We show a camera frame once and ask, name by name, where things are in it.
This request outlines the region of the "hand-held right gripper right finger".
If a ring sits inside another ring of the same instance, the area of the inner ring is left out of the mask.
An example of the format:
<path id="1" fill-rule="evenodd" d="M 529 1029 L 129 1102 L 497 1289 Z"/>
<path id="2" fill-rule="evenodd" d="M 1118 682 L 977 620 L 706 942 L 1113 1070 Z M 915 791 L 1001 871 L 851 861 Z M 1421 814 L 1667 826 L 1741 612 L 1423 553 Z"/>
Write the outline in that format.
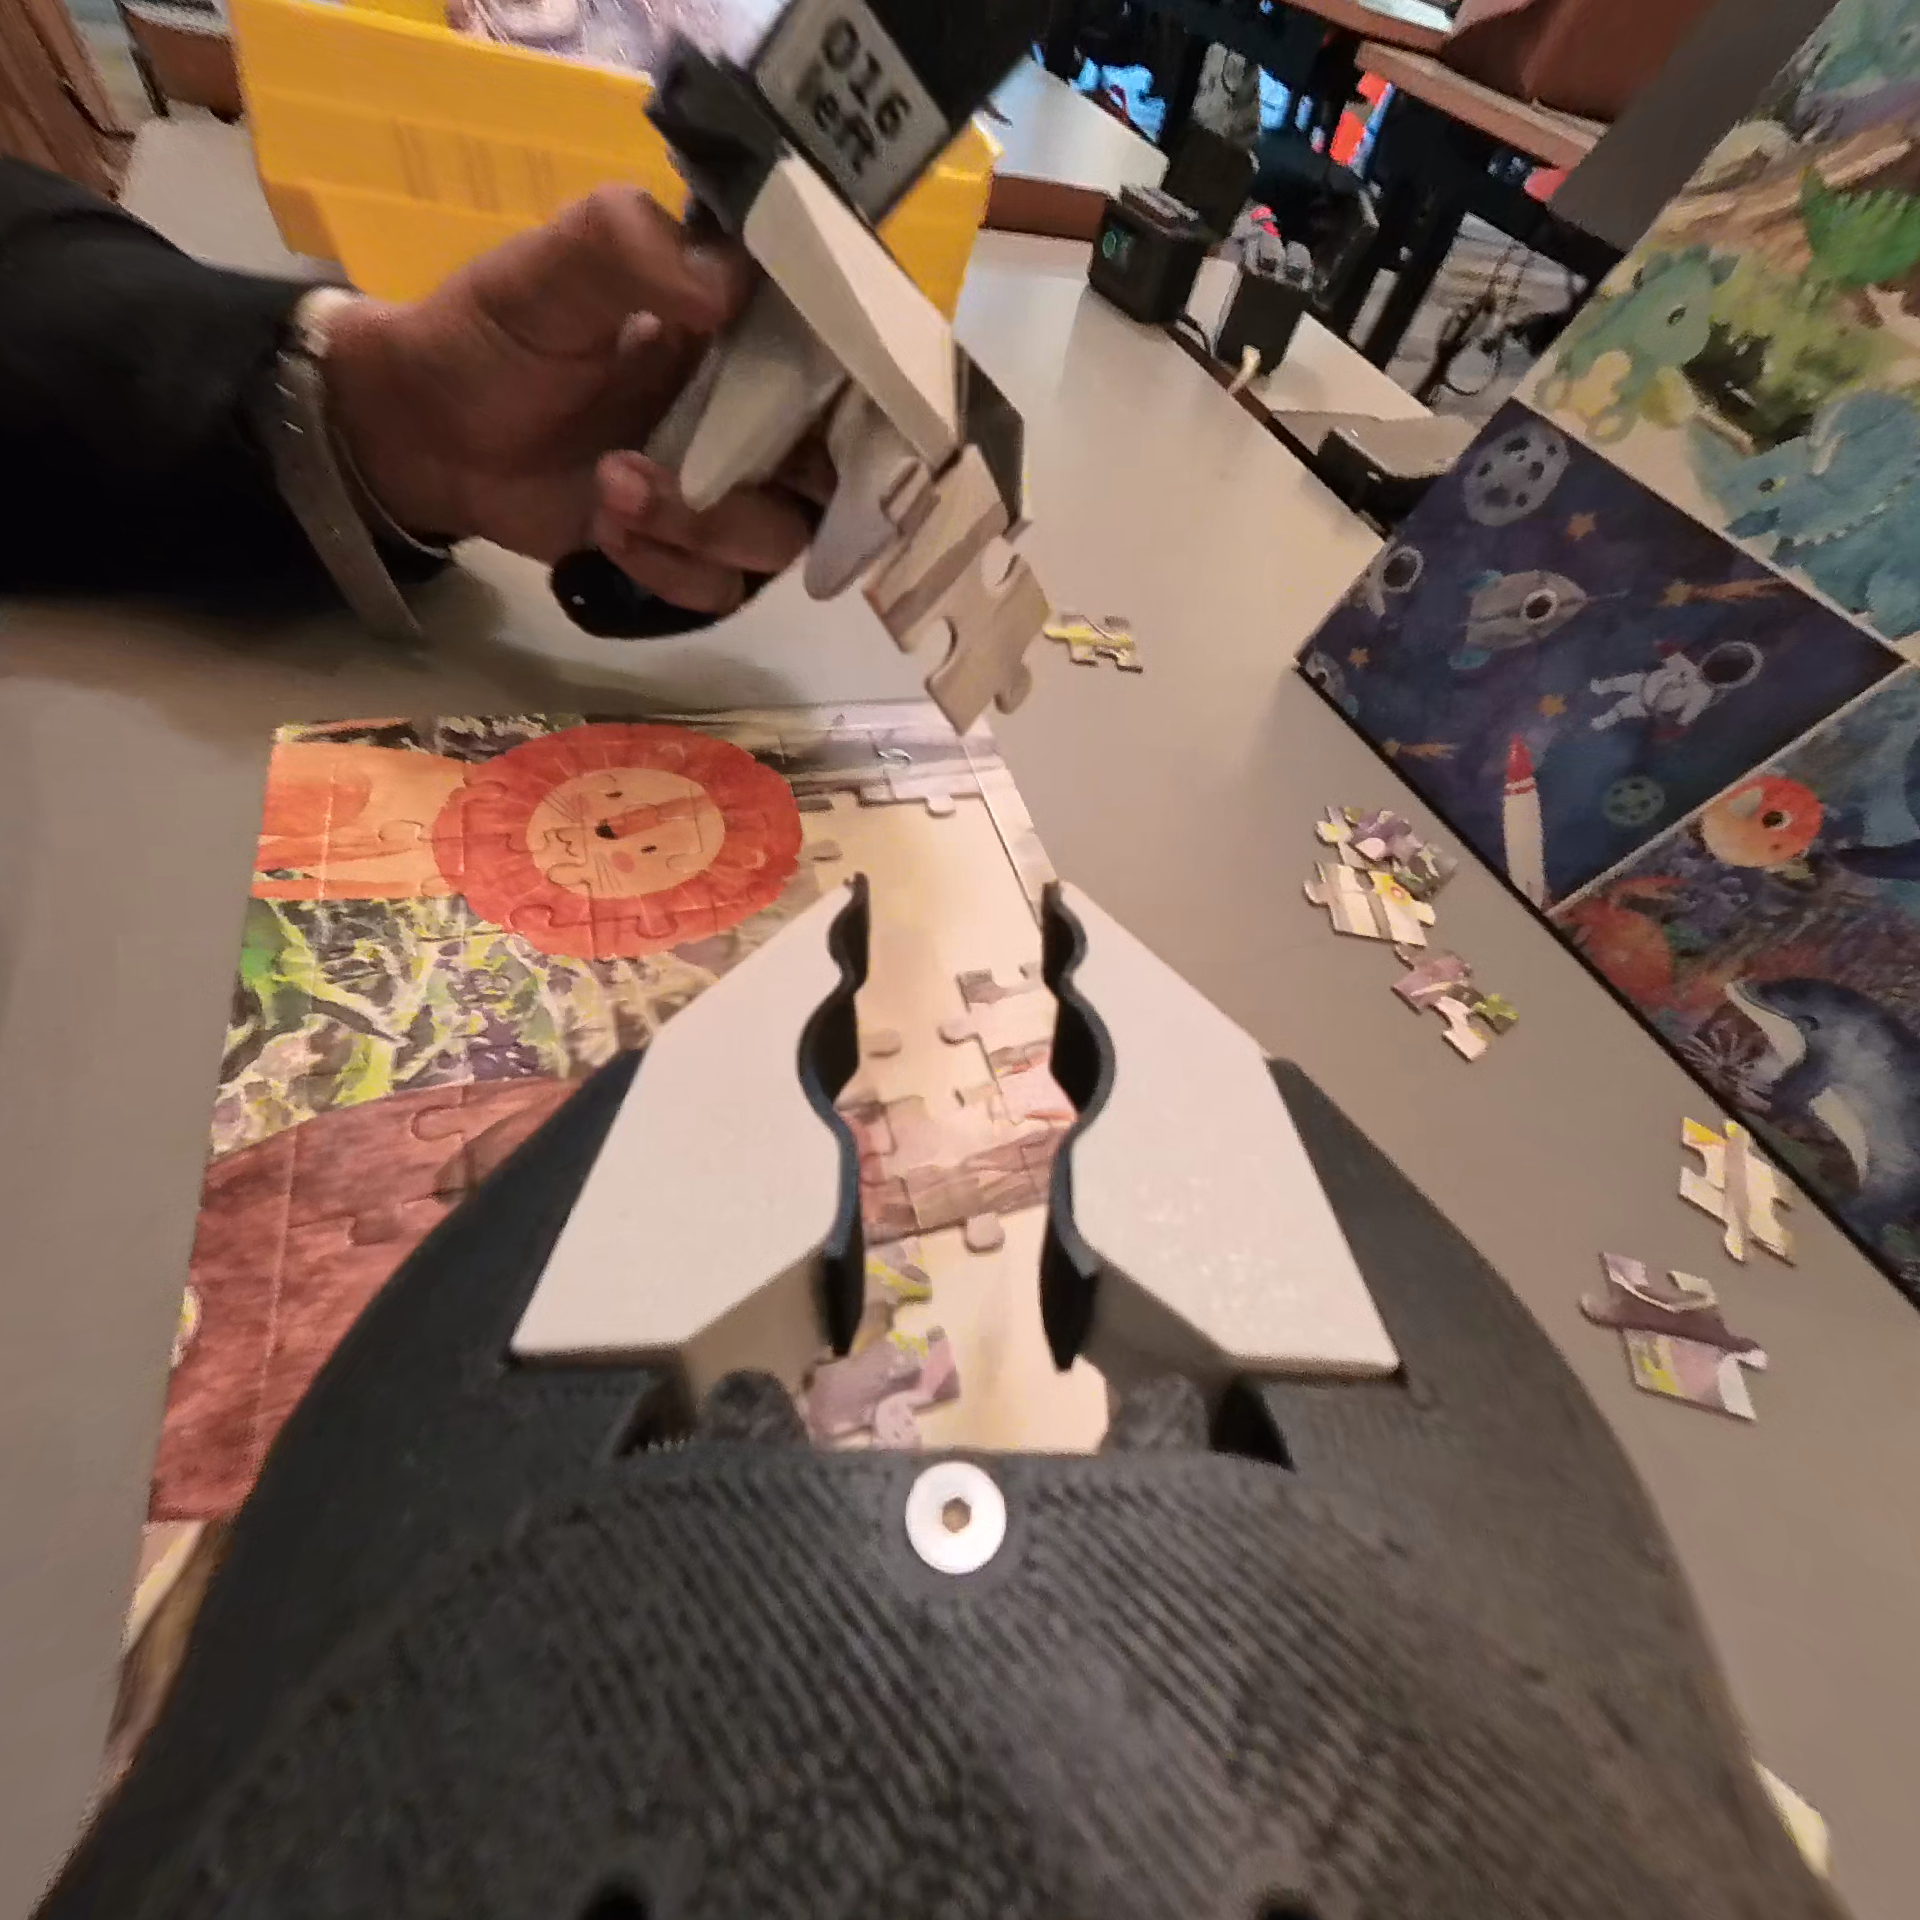
<path id="1" fill-rule="evenodd" d="M 1041 910 L 1047 1175 L 1041 1322 L 1059 1370 L 1389 1378 L 1401 1357 L 1277 1064 L 1078 885 Z"/>

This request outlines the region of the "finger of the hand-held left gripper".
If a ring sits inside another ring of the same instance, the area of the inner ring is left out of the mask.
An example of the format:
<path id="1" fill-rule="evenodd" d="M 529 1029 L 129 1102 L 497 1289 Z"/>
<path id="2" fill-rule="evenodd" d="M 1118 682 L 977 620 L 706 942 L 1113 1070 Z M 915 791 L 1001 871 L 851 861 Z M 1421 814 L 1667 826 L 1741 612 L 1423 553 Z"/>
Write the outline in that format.
<path id="1" fill-rule="evenodd" d="M 934 468 L 889 425 L 838 425 L 827 460 L 834 484 L 802 565 L 816 604 L 866 583 L 899 550 L 934 484 Z"/>
<path id="2" fill-rule="evenodd" d="M 762 180 L 744 245 L 902 442 L 930 472 L 979 449 L 1010 526 L 1024 528 L 1024 418 L 805 158 L 779 158 Z"/>

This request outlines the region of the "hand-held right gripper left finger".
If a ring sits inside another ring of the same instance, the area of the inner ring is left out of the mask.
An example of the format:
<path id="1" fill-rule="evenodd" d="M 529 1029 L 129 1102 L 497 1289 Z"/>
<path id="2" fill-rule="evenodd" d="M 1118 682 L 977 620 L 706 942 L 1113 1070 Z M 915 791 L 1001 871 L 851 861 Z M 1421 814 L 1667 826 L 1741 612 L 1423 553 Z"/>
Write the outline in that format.
<path id="1" fill-rule="evenodd" d="M 872 886 L 856 874 L 640 1056 L 512 1335 L 581 1364 L 813 1364 L 866 1309 L 858 1073 Z"/>

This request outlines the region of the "partly assembled jigsaw puzzle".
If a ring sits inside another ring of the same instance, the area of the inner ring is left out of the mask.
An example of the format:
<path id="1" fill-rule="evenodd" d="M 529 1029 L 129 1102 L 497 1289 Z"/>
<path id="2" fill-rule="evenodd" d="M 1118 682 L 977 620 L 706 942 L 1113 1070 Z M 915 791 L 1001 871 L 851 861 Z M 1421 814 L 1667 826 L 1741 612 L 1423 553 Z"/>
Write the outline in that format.
<path id="1" fill-rule="evenodd" d="M 577 1084 L 856 874 L 856 1351 L 915 1373 L 834 1388 L 823 1433 L 1094 1449 L 1107 1390 L 1057 1370 L 1027 1293 L 1073 1114 L 1047 1071 L 1051 868 L 985 727 L 929 704 L 283 727 L 103 1785 L 271 1441 L 393 1269 Z"/>

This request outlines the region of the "person's left forearm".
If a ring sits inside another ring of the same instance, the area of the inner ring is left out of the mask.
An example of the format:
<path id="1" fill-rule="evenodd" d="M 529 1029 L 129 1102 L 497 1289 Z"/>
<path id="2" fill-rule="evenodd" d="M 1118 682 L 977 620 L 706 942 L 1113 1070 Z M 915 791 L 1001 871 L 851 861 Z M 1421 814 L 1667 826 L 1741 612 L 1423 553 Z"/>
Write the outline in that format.
<path id="1" fill-rule="evenodd" d="M 2 590 L 201 607 L 337 596 L 259 428 L 304 288 L 193 258 L 2 162 Z"/>

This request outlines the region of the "person's left hand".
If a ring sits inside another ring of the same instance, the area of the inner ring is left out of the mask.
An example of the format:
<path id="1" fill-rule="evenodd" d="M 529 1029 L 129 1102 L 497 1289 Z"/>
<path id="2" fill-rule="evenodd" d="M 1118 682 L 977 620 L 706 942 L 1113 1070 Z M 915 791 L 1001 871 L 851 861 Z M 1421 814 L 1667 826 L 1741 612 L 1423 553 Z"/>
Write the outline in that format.
<path id="1" fill-rule="evenodd" d="M 416 537 L 558 565 L 600 550 L 701 617 L 739 609 L 813 542 L 833 466 L 795 448 L 706 510 L 646 453 L 757 290 L 744 247 L 607 185 L 413 303 L 328 330 L 328 418 L 374 501 Z"/>

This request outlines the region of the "pale jigsaw puzzle board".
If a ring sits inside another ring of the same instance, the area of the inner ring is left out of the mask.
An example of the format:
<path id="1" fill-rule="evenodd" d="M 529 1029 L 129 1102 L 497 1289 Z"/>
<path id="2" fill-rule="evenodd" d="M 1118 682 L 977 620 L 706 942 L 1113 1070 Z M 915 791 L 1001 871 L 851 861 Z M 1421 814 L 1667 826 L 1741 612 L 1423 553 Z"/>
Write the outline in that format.
<path id="1" fill-rule="evenodd" d="M 447 1 L 455 32 L 577 64 L 655 73 L 682 40 L 744 57 L 782 1 Z"/>

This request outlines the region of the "black charger with display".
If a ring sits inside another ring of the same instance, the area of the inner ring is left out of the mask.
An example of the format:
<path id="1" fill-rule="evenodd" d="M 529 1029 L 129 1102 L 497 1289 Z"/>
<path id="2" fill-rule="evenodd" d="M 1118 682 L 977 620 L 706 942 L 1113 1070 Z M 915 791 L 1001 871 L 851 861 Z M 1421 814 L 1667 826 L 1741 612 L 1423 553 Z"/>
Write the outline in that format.
<path id="1" fill-rule="evenodd" d="M 1089 288 L 1145 326 L 1174 324 L 1190 303 L 1216 232 L 1158 185 L 1129 183 L 1105 201 L 1089 254 Z"/>

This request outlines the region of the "striped grey yellow jigsaw pieces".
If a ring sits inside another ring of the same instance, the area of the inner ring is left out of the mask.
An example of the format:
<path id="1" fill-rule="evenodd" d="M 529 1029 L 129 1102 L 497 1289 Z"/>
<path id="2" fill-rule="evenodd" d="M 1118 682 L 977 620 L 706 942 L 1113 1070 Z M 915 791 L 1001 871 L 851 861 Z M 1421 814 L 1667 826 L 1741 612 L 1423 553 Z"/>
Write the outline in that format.
<path id="1" fill-rule="evenodd" d="M 1434 908 L 1390 871 L 1321 861 L 1303 882 L 1303 898 L 1328 918 L 1335 935 L 1400 951 L 1427 949 L 1437 926 Z"/>

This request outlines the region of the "black battery box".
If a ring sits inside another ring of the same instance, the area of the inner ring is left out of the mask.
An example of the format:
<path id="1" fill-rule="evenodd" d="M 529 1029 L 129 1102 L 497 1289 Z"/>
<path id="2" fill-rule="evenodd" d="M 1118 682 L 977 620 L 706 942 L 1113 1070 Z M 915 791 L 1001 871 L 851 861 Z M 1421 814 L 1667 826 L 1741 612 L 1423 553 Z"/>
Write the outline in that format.
<path id="1" fill-rule="evenodd" d="M 1190 208 L 1201 226 L 1226 236 L 1248 204 L 1256 176 L 1253 148 L 1191 121 L 1170 148 L 1161 192 Z"/>

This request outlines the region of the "purple green jigsaw piece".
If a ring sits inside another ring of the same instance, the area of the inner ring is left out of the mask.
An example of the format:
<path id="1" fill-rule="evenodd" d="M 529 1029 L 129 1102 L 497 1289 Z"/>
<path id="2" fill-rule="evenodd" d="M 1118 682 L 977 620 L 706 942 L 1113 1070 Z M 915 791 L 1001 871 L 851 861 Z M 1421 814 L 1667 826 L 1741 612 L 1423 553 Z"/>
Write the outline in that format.
<path id="1" fill-rule="evenodd" d="M 1415 832 L 1390 806 L 1328 806 L 1314 837 L 1358 873 L 1384 873 L 1421 898 L 1439 896 L 1457 873 L 1457 856 Z"/>

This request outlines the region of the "black power adapter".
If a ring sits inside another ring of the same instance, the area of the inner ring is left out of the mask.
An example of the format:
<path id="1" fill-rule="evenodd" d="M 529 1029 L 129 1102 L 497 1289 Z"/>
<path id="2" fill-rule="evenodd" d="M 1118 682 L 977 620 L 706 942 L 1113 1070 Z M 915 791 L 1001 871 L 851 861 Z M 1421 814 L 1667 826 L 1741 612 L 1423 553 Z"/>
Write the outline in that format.
<path id="1" fill-rule="evenodd" d="M 1211 356 L 1248 386 L 1280 368 L 1312 311 L 1312 284 L 1238 266 L 1211 333 Z"/>

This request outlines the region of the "yellow plastic bin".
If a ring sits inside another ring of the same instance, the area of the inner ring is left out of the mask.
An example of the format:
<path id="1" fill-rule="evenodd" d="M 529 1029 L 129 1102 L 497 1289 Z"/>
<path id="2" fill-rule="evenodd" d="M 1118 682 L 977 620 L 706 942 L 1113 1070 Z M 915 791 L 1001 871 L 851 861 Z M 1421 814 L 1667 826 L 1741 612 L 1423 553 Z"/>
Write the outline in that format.
<path id="1" fill-rule="evenodd" d="M 603 185 L 688 188 L 648 118 L 657 70 L 454 32 L 445 4 L 232 4 L 257 162 L 296 250 L 416 302 Z M 953 317 L 999 156 L 973 116 L 880 237 Z"/>

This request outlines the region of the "purple white jigsaw piece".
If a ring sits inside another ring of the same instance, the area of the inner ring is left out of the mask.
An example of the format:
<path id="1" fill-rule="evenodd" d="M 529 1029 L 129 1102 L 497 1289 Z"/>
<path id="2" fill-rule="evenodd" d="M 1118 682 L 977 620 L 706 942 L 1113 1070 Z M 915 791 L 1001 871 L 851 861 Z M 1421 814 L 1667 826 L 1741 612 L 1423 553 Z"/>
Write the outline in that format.
<path id="1" fill-rule="evenodd" d="M 1769 1368 L 1769 1354 L 1728 1326 L 1710 1282 L 1608 1253 L 1581 1311 L 1621 1337 L 1637 1390 L 1743 1424 L 1759 1418 L 1751 1376 Z"/>

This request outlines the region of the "yellow grey jigsaw piece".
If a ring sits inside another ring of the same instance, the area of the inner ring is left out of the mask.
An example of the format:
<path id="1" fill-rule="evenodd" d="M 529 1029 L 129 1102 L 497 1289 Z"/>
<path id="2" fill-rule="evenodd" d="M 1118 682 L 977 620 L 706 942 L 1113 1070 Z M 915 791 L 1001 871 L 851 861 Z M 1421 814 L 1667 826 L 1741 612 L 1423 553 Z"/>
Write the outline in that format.
<path id="1" fill-rule="evenodd" d="M 1790 1263 L 1792 1229 L 1786 1225 L 1787 1190 L 1779 1169 L 1762 1156 L 1749 1128 L 1737 1119 L 1707 1124 L 1680 1122 L 1685 1166 L 1678 1194 L 1691 1208 L 1719 1223 L 1725 1253 L 1746 1261 L 1755 1248 Z"/>

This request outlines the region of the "brown desk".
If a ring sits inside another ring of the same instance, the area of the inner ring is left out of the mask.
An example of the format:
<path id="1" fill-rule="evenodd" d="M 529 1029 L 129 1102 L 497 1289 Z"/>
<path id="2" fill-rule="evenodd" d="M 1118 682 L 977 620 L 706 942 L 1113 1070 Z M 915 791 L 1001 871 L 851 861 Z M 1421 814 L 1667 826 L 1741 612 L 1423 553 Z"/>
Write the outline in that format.
<path id="1" fill-rule="evenodd" d="M 1441 55 L 1455 23 L 1427 1 L 1293 1 L 1325 23 L 1362 74 L 1547 169 L 1570 172 L 1609 125 L 1457 73 Z"/>

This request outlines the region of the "illustrated puzzle reference board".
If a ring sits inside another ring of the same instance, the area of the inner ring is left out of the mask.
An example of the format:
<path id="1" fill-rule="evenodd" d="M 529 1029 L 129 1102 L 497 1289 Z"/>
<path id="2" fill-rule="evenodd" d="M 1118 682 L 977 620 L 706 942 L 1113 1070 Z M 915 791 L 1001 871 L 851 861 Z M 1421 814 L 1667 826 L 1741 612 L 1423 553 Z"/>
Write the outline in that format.
<path id="1" fill-rule="evenodd" d="M 1838 4 L 1302 658 L 1909 1300 L 1915 285 L 1915 4 Z"/>

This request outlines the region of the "black partition panel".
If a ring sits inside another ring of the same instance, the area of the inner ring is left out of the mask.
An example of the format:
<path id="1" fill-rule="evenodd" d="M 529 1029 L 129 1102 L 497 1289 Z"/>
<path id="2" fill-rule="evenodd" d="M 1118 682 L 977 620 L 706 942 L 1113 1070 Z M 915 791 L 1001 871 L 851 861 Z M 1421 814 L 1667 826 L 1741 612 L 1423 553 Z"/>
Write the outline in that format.
<path id="1" fill-rule="evenodd" d="M 1833 1 L 1712 4 L 1555 192 L 1553 214 L 1633 249 L 1831 12 Z"/>

